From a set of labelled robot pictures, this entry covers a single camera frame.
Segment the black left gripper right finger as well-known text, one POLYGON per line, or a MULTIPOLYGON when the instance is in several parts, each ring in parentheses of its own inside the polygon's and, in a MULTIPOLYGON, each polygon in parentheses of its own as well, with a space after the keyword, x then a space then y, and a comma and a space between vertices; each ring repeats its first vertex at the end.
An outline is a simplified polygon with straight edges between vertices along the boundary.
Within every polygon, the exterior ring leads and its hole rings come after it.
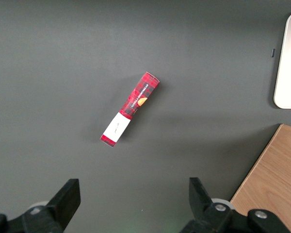
POLYGON ((189 203, 194 219, 182 233, 289 233, 274 213, 252 209, 247 216, 238 213, 231 203, 210 198, 199 178, 189 179, 189 203))

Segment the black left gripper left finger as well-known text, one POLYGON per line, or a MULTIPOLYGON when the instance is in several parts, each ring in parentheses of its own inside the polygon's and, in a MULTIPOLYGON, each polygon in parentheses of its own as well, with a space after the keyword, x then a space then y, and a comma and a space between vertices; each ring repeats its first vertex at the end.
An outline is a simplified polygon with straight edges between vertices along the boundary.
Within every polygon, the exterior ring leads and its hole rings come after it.
POLYGON ((0 233, 63 233, 80 203, 79 179, 69 179, 47 203, 36 203, 12 220, 0 214, 0 233))

